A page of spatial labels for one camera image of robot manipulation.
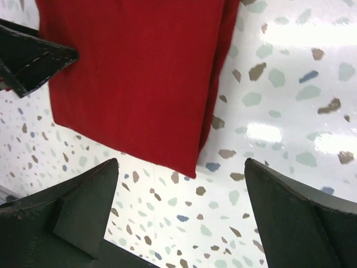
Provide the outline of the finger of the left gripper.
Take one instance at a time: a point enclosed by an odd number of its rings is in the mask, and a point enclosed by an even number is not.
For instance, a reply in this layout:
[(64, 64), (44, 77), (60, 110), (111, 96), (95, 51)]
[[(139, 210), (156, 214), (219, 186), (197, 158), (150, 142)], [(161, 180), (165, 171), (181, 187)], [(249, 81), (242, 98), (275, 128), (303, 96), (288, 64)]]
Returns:
[(43, 40), (38, 31), (1, 19), (1, 90), (23, 98), (79, 58), (77, 50)]

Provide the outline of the dark red t shirt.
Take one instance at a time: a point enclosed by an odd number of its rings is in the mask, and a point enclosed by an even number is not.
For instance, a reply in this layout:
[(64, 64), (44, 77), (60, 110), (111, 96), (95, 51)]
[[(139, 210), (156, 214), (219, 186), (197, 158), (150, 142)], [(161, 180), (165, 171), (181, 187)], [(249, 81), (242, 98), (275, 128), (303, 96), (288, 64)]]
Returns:
[(54, 121), (190, 178), (239, 1), (37, 1), (39, 37), (79, 58), (49, 84)]

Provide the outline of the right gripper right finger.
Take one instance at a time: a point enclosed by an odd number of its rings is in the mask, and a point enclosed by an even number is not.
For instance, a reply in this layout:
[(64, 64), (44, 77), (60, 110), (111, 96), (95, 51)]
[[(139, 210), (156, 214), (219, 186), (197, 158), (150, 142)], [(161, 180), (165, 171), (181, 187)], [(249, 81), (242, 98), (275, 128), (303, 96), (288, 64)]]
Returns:
[(356, 203), (251, 158), (244, 175), (269, 267), (356, 267)]

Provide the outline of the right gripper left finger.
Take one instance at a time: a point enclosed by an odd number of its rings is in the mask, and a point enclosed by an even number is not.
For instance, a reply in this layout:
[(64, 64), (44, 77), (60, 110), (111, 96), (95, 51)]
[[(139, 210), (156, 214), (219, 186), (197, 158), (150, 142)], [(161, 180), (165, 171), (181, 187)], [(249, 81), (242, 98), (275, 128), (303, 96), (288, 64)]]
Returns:
[(104, 238), (117, 159), (21, 197), (1, 188), (2, 267), (151, 267)]

